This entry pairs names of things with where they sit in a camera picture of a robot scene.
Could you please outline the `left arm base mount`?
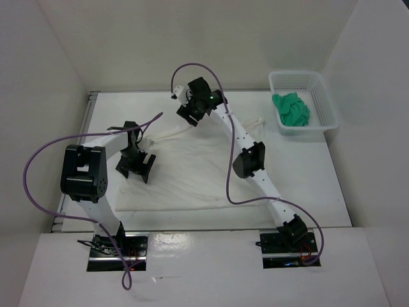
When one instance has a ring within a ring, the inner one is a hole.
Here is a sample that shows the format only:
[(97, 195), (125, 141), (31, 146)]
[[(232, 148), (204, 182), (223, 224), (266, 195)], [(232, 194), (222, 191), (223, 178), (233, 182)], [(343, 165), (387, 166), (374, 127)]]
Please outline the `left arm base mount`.
[[(95, 235), (91, 240), (77, 240), (77, 242), (89, 248), (88, 272), (125, 270), (119, 253), (107, 237)], [(146, 257), (148, 254), (147, 235), (124, 236), (117, 245), (131, 271), (146, 270)]]

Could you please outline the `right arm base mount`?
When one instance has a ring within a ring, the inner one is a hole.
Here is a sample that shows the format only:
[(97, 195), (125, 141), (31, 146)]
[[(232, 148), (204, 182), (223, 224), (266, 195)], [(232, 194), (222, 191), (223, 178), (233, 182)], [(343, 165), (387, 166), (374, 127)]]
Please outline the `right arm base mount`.
[(255, 245), (261, 251), (264, 269), (287, 269), (299, 267), (319, 267), (318, 245), (313, 232), (293, 246), (287, 246), (277, 230), (260, 230)]

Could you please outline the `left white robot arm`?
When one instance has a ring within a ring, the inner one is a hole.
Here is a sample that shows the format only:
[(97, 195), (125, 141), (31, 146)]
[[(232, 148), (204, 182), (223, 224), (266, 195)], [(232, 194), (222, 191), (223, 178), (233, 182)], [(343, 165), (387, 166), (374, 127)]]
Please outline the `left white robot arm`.
[(127, 121), (122, 127), (111, 127), (106, 136), (83, 145), (66, 147), (61, 174), (61, 191), (76, 202), (94, 224), (97, 246), (112, 255), (120, 255), (130, 247), (122, 222), (114, 215), (106, 197), (108, 188), (107, 161), (121, 154), (115, 170), (125, 178), (141, 176), (143, 182), (156, 159), (138, 146), (141, 129)]

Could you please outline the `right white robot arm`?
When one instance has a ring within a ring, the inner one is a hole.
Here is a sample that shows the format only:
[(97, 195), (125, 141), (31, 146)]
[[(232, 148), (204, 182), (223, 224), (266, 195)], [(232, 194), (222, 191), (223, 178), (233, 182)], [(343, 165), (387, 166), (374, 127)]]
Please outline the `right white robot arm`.
[(211, 90), (208, 83), (199, 77), (186, 87), (177, 86), (171, 98), (179, 100), (177, 114), (189, 124), (197, 126), (208, 115), (224, 130), (233, 144), (228, 170), (245, 180), (265, 200), (279, 232), (280, 244), (286, 251), (294, 251), (307, 234), (306, 224), (301, 217), (281, 202), (280, 193), (265, 169), (266, 146), (256, 141), (233, 114), (227, 99), (220, 90)]

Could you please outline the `white tank top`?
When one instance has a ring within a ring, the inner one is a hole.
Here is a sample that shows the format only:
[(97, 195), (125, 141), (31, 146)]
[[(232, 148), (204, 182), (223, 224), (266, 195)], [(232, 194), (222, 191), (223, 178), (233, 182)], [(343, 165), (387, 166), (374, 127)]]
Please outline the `white tank top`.
[(256, 190), (235, 174), (226, 184), (231, 143), (211, 119), (144, 138), (154, 140), (147, 152), (156, 155), (147, 184), (133, 173), (123, 177), (114, 169), (115, 159), (109, 160), (107, 199), (116, 212), (221, 209), (230, 205), (227, 190), (236, 200), (257, 197)]

